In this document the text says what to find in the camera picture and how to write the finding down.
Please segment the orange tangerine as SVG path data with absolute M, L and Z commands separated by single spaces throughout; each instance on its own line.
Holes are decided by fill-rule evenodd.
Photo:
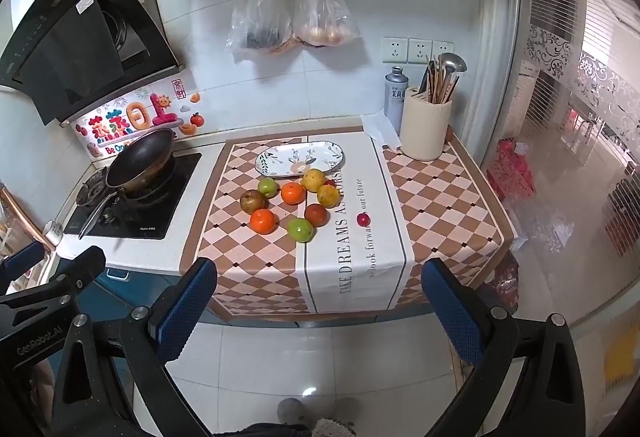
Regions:
M 281 187 L 281 199 L 289 205 L 297 205 L 306 200 L 306 189 L 300 183 L 286 183 Z
M 259 235 L 269 235 L 277 227 L 277 218 L 268 209 L 258 209 L 250 214 L 250 229 Z

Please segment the yellow citrus fruit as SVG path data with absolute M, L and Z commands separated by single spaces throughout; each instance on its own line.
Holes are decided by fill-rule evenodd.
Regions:
M 318 168 L 311 168 L 306 171 L 303 175 L 302 179 L 300 179 L 300 184 L 307 190 L 315 194 L 321 186 L 326 183 L 326 175 Z

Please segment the black gas stove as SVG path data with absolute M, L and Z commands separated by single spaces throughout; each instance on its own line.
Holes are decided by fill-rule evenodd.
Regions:
M 171 218 L 201 157 L 201 153 L 173 157 L 151 188 L 112 197 L 87 235 L 119 239 L 165 238 Z M 102 168 L 95 172 L 80 187 L 76 209 L 63 230 L 65 235 L 78 235 L 96 205 L 108 196 L 106 171 L 107 168 Z

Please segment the large yellow orange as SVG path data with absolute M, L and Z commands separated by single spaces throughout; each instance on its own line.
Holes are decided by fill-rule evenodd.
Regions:
M 340 191 L 331 185 L 322 185 L 318 191 L 317 200 L 326 209 L 333 209 L 341 201 Z

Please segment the black range hood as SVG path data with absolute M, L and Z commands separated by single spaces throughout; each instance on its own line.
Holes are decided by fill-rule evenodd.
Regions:
M 70 122 L 180 70 L 140 0 L 35 0 L 1 56 L 1 84 L 43 124 Z

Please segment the green apple front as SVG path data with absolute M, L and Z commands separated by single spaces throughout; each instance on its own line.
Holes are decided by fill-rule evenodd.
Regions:
M 297 243 L 307 243 L 314 238 L 314 226 L 306 218 L 292 218 L 286 226 L 286 231 Z

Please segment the plastic bag dark contents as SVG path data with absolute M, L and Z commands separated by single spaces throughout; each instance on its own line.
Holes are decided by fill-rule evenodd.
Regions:
M 235 0 L 226 41 L 243 57 L 280 55 L 292 46 L 292 19 L 285 0 Z

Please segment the colourful wall sticker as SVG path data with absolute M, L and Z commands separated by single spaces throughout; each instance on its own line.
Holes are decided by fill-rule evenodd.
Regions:
M 204 132 L 201 105 L 201 93 L 183 71 L 108 101 L 72 125 L 89 156 L 103 160 L 162 128 L 171 130 L 175 139 Z

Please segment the dark red-orange tangerine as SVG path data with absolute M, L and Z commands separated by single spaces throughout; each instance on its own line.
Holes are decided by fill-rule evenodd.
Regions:
M 306 220 L 311 223 L 314 228 L 319 228 L 324 226 L 330 218 L 328 210 L 322 206 L 321 204 L 314 203 L 309 204 L 306 207 L 304 217 Z

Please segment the grey slipper foot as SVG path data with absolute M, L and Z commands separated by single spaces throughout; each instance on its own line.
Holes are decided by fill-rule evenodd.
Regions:
M 330 405 L 308 405 L 303 399 L 285 398 L 278 403 L 280 424 L 305 436 L 358 436 L 361 403 L 353 397 L 337 398 Z

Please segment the brown apple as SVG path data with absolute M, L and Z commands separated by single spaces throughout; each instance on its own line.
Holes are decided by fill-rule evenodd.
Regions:
M 252 215 L 255 211 L 266 207 L 267 199 L 258 190 L 247 190 L 241 194 L 240 208 L 248 215 Z

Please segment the black frying pan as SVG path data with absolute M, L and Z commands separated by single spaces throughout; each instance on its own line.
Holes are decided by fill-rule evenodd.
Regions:
M 160 128 L 139 137 L 116 157 L 108 167 L 105 189 L 108 194 L 96 205 L 79 230 L 78 239 L 98 222 L 108 202 L 119 194 L 131 194 L 146 188 L 167 165 L 174 150 L 174 134 L 169 128 Z

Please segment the green apple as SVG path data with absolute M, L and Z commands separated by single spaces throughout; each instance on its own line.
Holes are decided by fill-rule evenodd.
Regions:
M 286 226 L 286 231 L 297 243 L 307 243 L 314 238 L 314 226 L 306 218 L 292 218 Z
M 278 194 L 279 185 L 273 178 L 264 177 L 259 180 L 257 191 L 260 192 L 266 199 L 271 199 Z

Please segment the orange tangerine front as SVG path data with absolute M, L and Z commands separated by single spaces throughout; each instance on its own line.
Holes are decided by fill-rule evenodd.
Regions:
M 269 235 L 277 227 L 277 218 L 268 209 L 258 209 L 250 214 L 250 229 L 259 235 Z

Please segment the wooden chopsticks bundle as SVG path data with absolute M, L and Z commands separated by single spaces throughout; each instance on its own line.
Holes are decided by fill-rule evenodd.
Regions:
M 442 90 L 442 80 L 444 70 L 440 67 L 438 58 L 427 62 L 425 73 L 420 86 L 418 87 L 418 97 L 426 100 L 432 105 L 445 105 L 451 100 L 457 82 L 462 73 L 454 73 L 446 90 Z

